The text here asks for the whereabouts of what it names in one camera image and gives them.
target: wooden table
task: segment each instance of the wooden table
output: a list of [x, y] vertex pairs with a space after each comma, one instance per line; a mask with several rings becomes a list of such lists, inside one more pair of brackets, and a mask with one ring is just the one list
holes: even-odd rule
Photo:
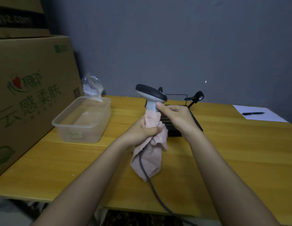
[[[51, 130], [0, 176], [0, 196], [52, 201], [144, 114], [142, 98], [109, 97], [112, 115], [98, 143], [65, 143], [56, 129]], [[229, 165], [282, 224], [292, 225], [292, 125], [246, 120], [231, 105], [199, 102], [191, 110]], [[182, 137], [168, 138], [168, 147], [161, 171], [152, 178], [163, 202], [178, 214], [218, 219], [187, 142]], [[101, 205], [165, 213], [150, 186], [130, 167], [131, 158], [132, 153], [126, 151]]]

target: plastic bag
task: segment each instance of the plastic bag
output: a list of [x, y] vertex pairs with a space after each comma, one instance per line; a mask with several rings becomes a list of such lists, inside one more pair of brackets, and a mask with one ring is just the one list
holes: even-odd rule
[[84, 75], [81, 82], [86, 96], [93, 97], [93, 100], [103, 102], [101, 96], [104, 88], [100, 84], [99, 79], [91, 75], [91, 73], [87, 73]]

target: pen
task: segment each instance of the pen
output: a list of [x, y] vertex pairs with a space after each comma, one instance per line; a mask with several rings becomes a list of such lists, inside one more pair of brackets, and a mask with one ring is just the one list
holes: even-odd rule
[[264, 114], [264, 112], [256, 112], [256, 113], [242, 113], [242, 115], [247, 116], [247, 115], [260, 115]]

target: paper sheet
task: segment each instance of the paper sheet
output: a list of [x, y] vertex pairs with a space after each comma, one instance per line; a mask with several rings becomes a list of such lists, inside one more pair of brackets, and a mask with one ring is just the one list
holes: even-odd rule
[[264, 112], [265, 114], [257, 115], [247, 115], [244, 116], [247, 120], [257, 120], [257, 121], [277, 121], [277, 122], [287, 122], [282, 117], [278, 116], [268, 108], [261, 107], [250, 107], [250, 106], [241, 106], [233, 105], [234, 108], [240, 113], [255, 113], [255, 112]]

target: black cord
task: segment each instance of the black cord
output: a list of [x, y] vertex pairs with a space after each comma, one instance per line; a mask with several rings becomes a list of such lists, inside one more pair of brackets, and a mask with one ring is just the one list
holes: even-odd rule
[[154, 189], [154, 187], [153, 187], [152, 182], [150, 181], [150, 178], [148, 177], [148, 175], [147, 175], [147, 173], [146, 173], [146, 171], [144, 170], [144, 167], [143, 167], [143, 165], [142, 165], [142, 154], [143, 154], [143, 151], [146, 149], [147, 145], [146, 145], [146, 146], [140, 151], [140, 153], [139, 153], [139, 161], [140, 161], [140, 166], [141, 166], [141, 168], [142, 168], [142, 171], [143, 171], [143, 173], [144, 173], [144, 175], [145, 175], [145, 177], [146, 177], [146, 179], [147, 179], [147, 181], [148, 181], [148, 183], [149, 183], [149, 185], [150, 185], [150, 187], [151, 187], [151, 189], [152, 189], [153, 194], [155, 195], [155, 197], [156, 197], [157, 200], [159, 201], [160, 205], [161, 205], [161, 206], [162, 206], [162, 207], [163, 207], [163, 208], [164, 208], [164, 209], [165, 209], [170, 215], [175, 216], [176, 218], [180, 219], [181, 221], [183, 221], [183, 222], [186, 223], [186, 224], [189, 224], [189, 225], [192, 225], [192, 226], [198, 226], [197, 224], [193, 224], [192, 222], [190, 222], [190, 221], [188, 221], [188, 220], [185, 220], [184, 218], [182, 218], [182, 217], [176, 215], [174, 212], [172, 212], [170, 209], [168, 209], [167, 206], [166, 206], [166, 205], [162, 202], [162, 200], [159, 198], [157, 192], [155, 191], [155, 189]]
[[165, 94], [165, 95], [186, 95], [186, 98], [188, 97], [187, 94]]

